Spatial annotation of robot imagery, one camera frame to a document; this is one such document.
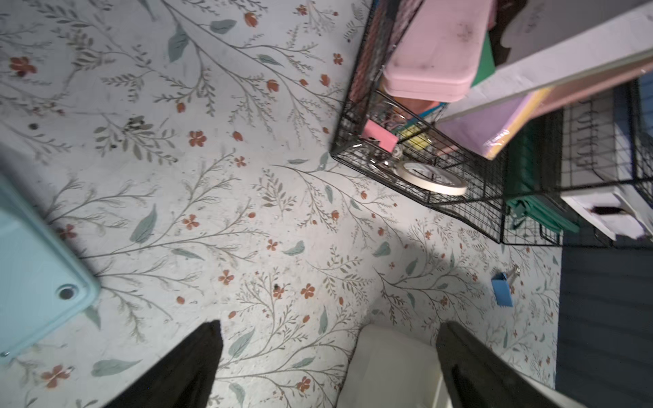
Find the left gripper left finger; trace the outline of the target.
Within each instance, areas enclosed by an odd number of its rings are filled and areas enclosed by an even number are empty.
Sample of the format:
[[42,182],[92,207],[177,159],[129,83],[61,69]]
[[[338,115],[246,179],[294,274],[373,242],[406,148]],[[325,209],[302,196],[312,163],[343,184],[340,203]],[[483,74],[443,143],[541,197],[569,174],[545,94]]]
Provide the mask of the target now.
[[220,322],[202,323],[107,406],[207,406],[223,347]]

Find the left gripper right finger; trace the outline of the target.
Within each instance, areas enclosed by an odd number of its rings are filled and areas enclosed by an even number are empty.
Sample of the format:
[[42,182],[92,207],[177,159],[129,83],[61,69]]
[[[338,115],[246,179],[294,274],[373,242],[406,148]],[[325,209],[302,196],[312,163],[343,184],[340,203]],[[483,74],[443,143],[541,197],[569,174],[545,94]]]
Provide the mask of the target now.
[[456,321],[440,325],[436,351],[454,407],[558,406]]

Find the light blue calculator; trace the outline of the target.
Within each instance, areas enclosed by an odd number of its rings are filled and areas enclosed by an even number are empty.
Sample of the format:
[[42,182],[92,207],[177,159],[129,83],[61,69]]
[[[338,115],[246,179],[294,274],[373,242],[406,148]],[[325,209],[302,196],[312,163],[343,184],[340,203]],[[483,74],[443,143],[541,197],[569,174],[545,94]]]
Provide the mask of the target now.
[[91,306],[100,283],[1,178],[1,362]]

